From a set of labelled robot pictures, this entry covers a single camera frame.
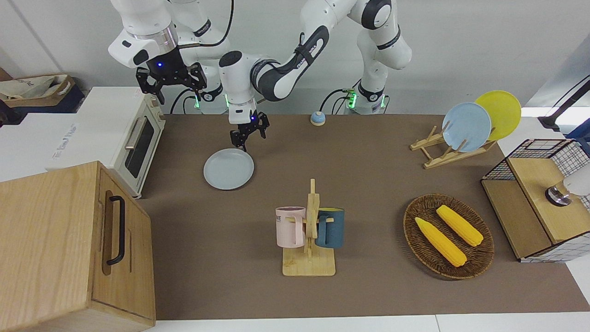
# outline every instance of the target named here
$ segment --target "cable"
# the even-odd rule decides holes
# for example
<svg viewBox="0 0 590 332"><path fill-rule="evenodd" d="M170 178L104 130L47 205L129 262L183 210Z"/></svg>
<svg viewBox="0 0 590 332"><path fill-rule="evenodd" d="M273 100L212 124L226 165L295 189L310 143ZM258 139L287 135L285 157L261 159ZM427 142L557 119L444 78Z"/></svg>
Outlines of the cable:
<svg viewBox="0 0 590 332"><path fill-rule="evenodd" d="M587 78L589 78L589 77L590 77L590 75L587 75L587 76L586 76L586 77L584 77L584 78L583 78L583 79L582 79L580 82L577 82L577 84L576 84L576 85L572 86L572 88L571 88L571 89L569 89L569 90L568 90L568 91L567 91L567 92L566 92L566 93L565 93L563 96L561 96L561 98L559 98L559 100L558 100L558 101L556 101L556 102L555 102L555 104L553 104L553 106L551 106L551 109L553 109L555 106L557 106L557 104L558 104L558 103L559 103L559 102L560 102L560 101L561 101L563 98L565 98L565 96L567 96L567 95L568 95L568 93L570 93L570 92L571 92L573 89L575 89L577 86L579 86L579 85L580 85L580 83L584 82L584 81L585 81Z"/></svg>
<svg viewBox="0 0 590 332"><path fill-rule="evenodd" d="M385 97L383 97L383 99L387 98L387 104L385 104L385 109L383 110L383 114L385 114L385 112L387 112L387 106L389 106L389 102L391 101L391 98L388 95L385 95Z"/></svg>
<svg viewBox="0 0 590 332"><path fill-rule="evenodd" d="M346 102L346 101L345 101L345 100L343 100L343 101L340 103L340 105L338 106L338 109L336 110L336 114L335 114L335 115L338 115L338 112L340 112L340 109L342 108L342 105L344 105L344 103L345 103L345 102Z"/></svg>
<svg viewBox="0 0 590 332"><path fill-rule="evenodd" d="M234 0L231 0L230 20L227 22L227 28L225 29L225 34L223 35L223 37L221 37L221 40L219 40L215 44L192 43L192 44L178 45L178 48L183 49L183 48L191 48L191 47L215 47L215 46L221 45L221 43L223 43L225 41L225 39L227 38L227 35L230 33L231 22L233 20L234 20Z"/></svg>
<svg viewBox="0 0 590 332"><path fill-rule="evenodd" d="M336 99L334 101L334 105L332 105L332 112L330 114L334 115L334 108L336 107L336 103L338 102L338 100L341 100L341 99L342 99L342 102L344 103L345 102L345 99L348 99L348 97L340 97L340 98Z"/></svg>
<svg viewBox="0 0 590 332"><path fill-rule="evenodd" d="M172 114L174 112L174 107L176 106L176 103L178 103L178 99L180 99L182 95L184 95L185 93L187 93L189 91L191 91L191 90L185 89L176 96L176 99L174 99L174 102L172 103L172 107L170 108L170 114Z"/></svg>
<svg viewBox="0 0 590 332"><path fill-rule="evenodd" d="M182 101L182 113L184 113L184 114L186 114L186 105L185 105L185 103L186 103L186 100L187 99L196 99L196 97L195 96L188 96L188 97L185 97L184 98L184 100Z"/></svg>
<svg viewBox="0 0 590 332"><path fill-rule="evenodd" d="M354 89L359 83L360 83L360 79L358 81L356 81L355 85L352 86L352 89ZM334 91L330 92L326 96L326 98L324 98L324 101L322 102L322 105L320 106L320 112L324 109L324 105L326 104L326 102L328 101L328 99L330 97L332 97L335 93L338 93L338 92L345 92L345 93L347 93L348 92L348 89L337 89L337 90L334 90Z"/></svg>
<svg viewBox="0 0 590 332"><path fill-rule="evenodd" d="M356 81L356 83L352 86L352 88L354 89L358 84L360 83L360 79L358 81ZM340 105L338 106L338 109L336 110L336 115L338 114L338 112L340 112L340 109L342 108L342 105L344 105L346 101L343 100Z"/></svg>
<svg viewBox="0 0 590 332"><path fill-rule="evenodd" d="M330 97L332 97L335 93L339 93L339 92L346 92L346 89L337 89L334 90L332 92L330 92L325 98L324 101L322 102L322 105L320 106L320 112L324 109L324 105L326 104L326 102L328 101L328 99Z"/></svg>

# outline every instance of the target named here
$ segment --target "yellow corn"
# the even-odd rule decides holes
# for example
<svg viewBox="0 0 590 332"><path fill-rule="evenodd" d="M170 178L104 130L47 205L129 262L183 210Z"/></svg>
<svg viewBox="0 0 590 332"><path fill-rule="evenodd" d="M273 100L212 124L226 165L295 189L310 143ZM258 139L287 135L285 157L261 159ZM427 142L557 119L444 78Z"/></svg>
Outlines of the yellow corn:
<svg viewBox="0 0 590 332"><path fill-rule="evenodd" d="M457 248L455 243L451 242L444 234L441 233L433 224L422 218L415 218L420 231L426 236L428 241L441 253L453 266L458 268L467 262L467 256Z"/></svg>
<svg viewBox="0 0 590 332"><path fill-rule="evenodd" d="M442 205L437 214L470 246L475 247L483 241L483 235L450 207Z"/></svg>

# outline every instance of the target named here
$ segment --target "wooden cabinet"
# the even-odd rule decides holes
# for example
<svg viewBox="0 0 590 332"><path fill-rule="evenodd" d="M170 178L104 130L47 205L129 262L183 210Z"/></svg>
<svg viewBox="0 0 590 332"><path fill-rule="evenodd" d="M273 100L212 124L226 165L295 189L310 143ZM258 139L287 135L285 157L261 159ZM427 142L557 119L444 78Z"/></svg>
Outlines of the wooden cabinet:
<svg viewBox="0 0 590 332"><path fill-rule="evenodd" d="M0 183L0 211L0 331L154 325L149 217L99 162Z"/></svg>

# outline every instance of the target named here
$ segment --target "oven door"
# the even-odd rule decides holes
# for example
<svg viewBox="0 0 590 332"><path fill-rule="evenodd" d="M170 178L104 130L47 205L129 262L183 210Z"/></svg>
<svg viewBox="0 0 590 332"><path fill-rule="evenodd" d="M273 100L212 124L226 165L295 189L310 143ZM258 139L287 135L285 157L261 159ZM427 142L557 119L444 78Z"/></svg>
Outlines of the oven door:
<svg viewBox="0 0 590 332"><path fill-rule="evenodd" d="M136 121L129 139L123 147L124 158L118 167L118 173L131 186L132 194L139 197L143 182L162 130L151 112L146 110Z"/></svg>

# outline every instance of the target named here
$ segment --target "green led light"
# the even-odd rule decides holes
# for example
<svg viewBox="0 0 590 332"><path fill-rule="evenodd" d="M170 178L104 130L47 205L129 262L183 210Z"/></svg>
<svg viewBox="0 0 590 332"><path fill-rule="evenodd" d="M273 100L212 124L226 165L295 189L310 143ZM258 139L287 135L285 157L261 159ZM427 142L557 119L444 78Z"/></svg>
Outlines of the green led light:
<svg viewBox="0 0 590 332"><path fill-rule="evenodd" d="M356 93L351 93L348 97L348 108L353 109L356 105Z"/></svg>

